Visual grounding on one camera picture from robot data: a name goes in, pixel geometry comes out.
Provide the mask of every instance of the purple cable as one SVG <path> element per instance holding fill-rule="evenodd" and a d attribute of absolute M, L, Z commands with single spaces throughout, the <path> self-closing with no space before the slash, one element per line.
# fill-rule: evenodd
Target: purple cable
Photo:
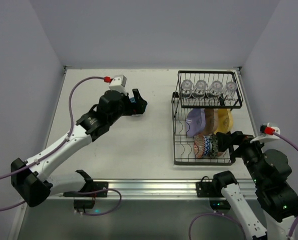
<path fill-rule="evenodd" d="M 241 228 L 241 231 L 242 231 L 242 233 L 243 233 L 244 239 L 245 239 L 245 240 L 247 239 L 247 237 L 246 237 L 246 235 L 245 235 L 245 232 L 244 232 L 244 230 L 243 230 L 242 225 L 241 225 L 237 220 L 235 220 L 234 218 L 232 218 L 232 217 L 230 217 L 230 216 L 222 215 L 222 214 L 220 214 L 220 213 L 210 212 L 210 213 L 203 213 L 203 214 L 200 214 L 200 215 L 196 216 L 196 217 L 191 221 L 190 226 L 189 226 L 189 240 L 192 240 L 192 238 L 191 238 L 191 228 L 192 228 L 192 225 L 194 224 L 194 222 L 195 222 L 199 217 L 203 217 L 203 216 L 217 216 L 217 217 L 223 217 L 223 218 L 225 218 L 225 219 L 230 220 L 231 222 L 237 224 L 237 225 L 239 226 L 239 228 Z"/>
<path fill-rule="evenodd" d="M 275 136 L 281 138 L 281 139 L 284 140 L 286 143 L 288 143 L 288 144 L 290 144 L 291 146 L 293 146 L 293 148 L 296 149 L 297 152 L 298 152 L 298 146 L 296 146 L 293 142 L 291 142 L 290 140 L 286 139 L 284 136 L 281 136 L 280 134 L 278 134 L 278 133 L 276 133 L 276 132 L 274 132 L 273 135 L 275 135 Z M 298 224 L 298 216 L 296 217 L 296 219 L 293 221 L 293 223 L 292 223 L 292 225 L 291 225 L 291 228 L 290 228 L 290 231 L 289 231 L 289 234 L 288 234 L 288 235 L 289 235 L 289 236 L 288 236 L 289 239 L 292 237 L 293 232 L 294 232 L 295 227 L 297 226 L 297 224 Z"/>
<path fill-rule="evenodd" d="M 72 96 L 73 96 L 73 93 L 75 91 L 75 89 L 82 83 L 84 83 L 85 81 L 87 80 L 90 80 L 90 79 L 101 79 L 101 80 L 104 80 L 104 77 L 101 77 L 101 76 L 90 76 L 90 77 L 87 77 L 81 81 L 79 81 L 74 87 L 73 89 L 71 90 L 70 92 L 70 96 L 69 96 L 69 114 L 70 114 L 70 122 L 71 122 L 71 126 L 70 126 L 70 130 L 68 132 L 68 137 L 71 136 L 72 132 L 73 132 L 73 128 L 74 128 L 74 120 L 73 120 L 73 113 L 72 113 Z M 46 154 L 45 156 L 41 157 L 40 159 L 38 159 L 38 162 L 40 163 L 41 161 L 43 161 L 44 159 L 48 158 L 49 156 L 51 156 L 52 154 L 54 154 L 55 152 L 57 152 L 65 143 L 67 142 L 66 139 L 64 139 L 55 149 L 53 149 L 52 151 L 50 151 L 48 154 Z M 2 175 L 0 176 L 0 180 L 2 179 L 5 179 L 5 178 L 8 178 L 10 176 L 13 176 L 15 174 L 18 174 L 26 169 L 29 169 L 30 167 L 36 165 L 37 163 L 36 162 L 33 162 L 21 169 L 18 169 L 16 171 L 13 171 L 13 172 L 10 172 L 10 173 L 7 173 L 5 175 Z M 5 210 L 9 210 L 9 209 L 12 209 L 12 208 L 16 208 L 17 206 L 19 206 L 18 204 L 15 204 L 13 206 L 9 206 L 9 207 L 5 207 L 5 208 L 0 208 L 0 212 L 1 211 L 5 211 Z"/>
<path fill-rule="evenodd" d="M 74 193 L 75 194 L 80 194 L 80 195 L 89 195 L 89 194 L 98 194 L 98 193 L 107 192 L 107 191 L 116 192 L 120 196 L 120 199 L 119 199 L 118 203 L 115 205 L 115 207 L 111 208 L 108 211 L 102 212 L 102 213 L 85 213 L 85 212 L 81 212 L 81 211 L 79 211 L 79 213 L 80 214 L 83 214 L 83 215 L 87 215 L 87 216 L 94 216 L 94 217 L 96 217 L 96 216 L 102 216 L 102 215 L 105 215 L 105 214 L 109 214 L 109 213 L 113 212 L 115 209 L 117 209 L 118 206 L 120 205 L 121 201 L 122 201 L 122 195 L 116 189 L 107 188 L 107 189 L 102 189 L 102 190 L 98 190 L 98 191 L 90 191 L 90 192 L 77 192 L 77 191 L 75 191 Z"/>

